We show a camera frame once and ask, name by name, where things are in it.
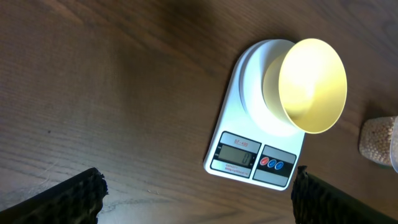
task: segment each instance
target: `kitchen scale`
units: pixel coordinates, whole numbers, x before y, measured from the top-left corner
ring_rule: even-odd
[[[262,84],[271,62],[293,45],[264,40],[236,62],[204,161],[208,173],[270,189],[288,187],[305,133],[267,109]]]

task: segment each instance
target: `display panel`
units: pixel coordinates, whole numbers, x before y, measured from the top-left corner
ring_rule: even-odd
[[[247,166],[250,163],[252,154],[245,152],[233,147],[223,145],[218,156],[218,159],[234,162],[243,166]]]

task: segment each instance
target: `jar of beans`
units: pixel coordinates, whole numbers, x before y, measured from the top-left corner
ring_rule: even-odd
[[[361,130],[359,152],[398,172],[398,116],[367,120]]]

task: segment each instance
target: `button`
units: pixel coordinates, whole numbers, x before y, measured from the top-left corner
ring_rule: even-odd
[[[268,167],[271,168],[276,164],[276,159],[273,159],[271,161],[268,162]]]
[[[280,161],[275,165],[275,170],[280,170],[283,166],[284,166],[284,163],[282,161]]]
[[[264,166],[264,165],[266,165],[268,163],[268,161],[269,161],[269,158],[268,157],[264,157],[264,158],[261,159],[260,165]]]

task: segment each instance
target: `yellow cup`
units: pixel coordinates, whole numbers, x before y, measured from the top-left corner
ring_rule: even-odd
[[[270,64],[262,89],[272,114],[306,133],[318,134],[340,117],[347,79],[341,59],[330,45],[305,39]]]

